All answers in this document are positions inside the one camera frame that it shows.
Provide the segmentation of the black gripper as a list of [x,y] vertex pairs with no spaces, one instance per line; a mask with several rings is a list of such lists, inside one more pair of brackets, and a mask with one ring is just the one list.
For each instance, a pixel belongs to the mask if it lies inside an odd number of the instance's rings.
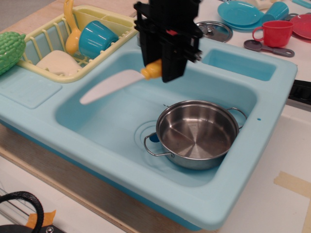
[[194,23],[200,0],[150,0],[134,4],[144,66],[162,60],[162,81],[183,76],[187,60],[201,59],[203,33]]

